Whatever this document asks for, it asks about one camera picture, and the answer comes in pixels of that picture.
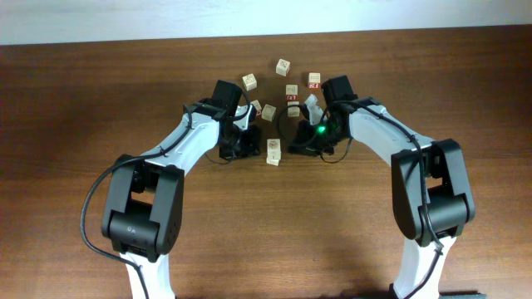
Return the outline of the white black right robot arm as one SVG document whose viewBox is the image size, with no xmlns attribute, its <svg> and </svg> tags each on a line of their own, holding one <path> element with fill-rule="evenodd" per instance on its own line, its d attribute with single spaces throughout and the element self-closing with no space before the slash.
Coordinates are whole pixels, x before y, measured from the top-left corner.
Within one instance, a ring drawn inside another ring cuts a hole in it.
<svg viewBox="0 0 532 299">
<path fill-rule="evenodd" d="M 392 172 L 392 211 L 403 234 L 401 267 L 388 291 L 393 298 L 439 298 L 446 257 L 475 218 L 475 203 L 461 146 L 434 140 L 394 118 L 373 97 L 354 93 L 346 76 L 321 84 L 326 106 L 309 96 L 288 150 L 323 157 L 342 140 L 357 141 Z"/>
</svg>

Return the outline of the yellow blue wooden block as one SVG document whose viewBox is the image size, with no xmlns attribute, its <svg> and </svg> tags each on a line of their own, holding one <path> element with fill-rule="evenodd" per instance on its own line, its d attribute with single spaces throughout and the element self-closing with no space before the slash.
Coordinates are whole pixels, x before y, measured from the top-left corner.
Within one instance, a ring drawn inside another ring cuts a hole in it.
<svg viewBox="0 0 532 299">
<path fill-rule="evenodd" d="M 267 151 L 268 155 L 281 155 L 280 139 L 267 139 Z"/>
</svg>

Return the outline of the blue D wooden block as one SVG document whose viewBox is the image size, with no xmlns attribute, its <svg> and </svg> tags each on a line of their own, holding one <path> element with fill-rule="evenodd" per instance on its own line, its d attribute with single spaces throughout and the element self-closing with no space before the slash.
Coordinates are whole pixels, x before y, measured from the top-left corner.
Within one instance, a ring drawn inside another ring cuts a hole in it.
<svg viewBox="0 0 532 299">
<path fill-rule="evenodd" d="M 281 160 L 281 152 L 280 151 L 268 152 L 267 159 L 268 160 L 280 161 Z"/>
</svg>

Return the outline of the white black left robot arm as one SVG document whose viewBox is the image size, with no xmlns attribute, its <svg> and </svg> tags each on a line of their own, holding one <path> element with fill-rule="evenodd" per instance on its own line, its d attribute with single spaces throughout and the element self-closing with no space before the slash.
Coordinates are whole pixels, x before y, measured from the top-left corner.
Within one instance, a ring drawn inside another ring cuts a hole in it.
<svg viewBox="0 0 532 299">
<path fill-rule="evenodd" d="M 228 164 L 260 153 L 256 110 L 228 81 L 184 108 L 182 121 L 155 148 L 123 154 L 111 171 L 101 232 L 126 265 L 135 298 L 173 298 L 169 253 L 180 233 L 185 176 L 214 147 Z"/>
</svg>

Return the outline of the yellow O wooden block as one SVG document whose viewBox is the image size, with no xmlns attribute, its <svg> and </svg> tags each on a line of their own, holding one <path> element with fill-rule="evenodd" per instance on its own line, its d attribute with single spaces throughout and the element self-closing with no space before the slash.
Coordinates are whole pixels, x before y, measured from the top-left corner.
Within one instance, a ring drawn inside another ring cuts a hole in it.
<svg viewBox="0 0 532 299">
<path fill-rule="evenodd" d="M 267 164 L 271 164 L 271 165 L 274 165 L 274 166 L 279 166 L 279 162 L 280 162 L 279 159 L 270 159 L 270 158 L 266 159 L 266 163 Z"/>
</svg>

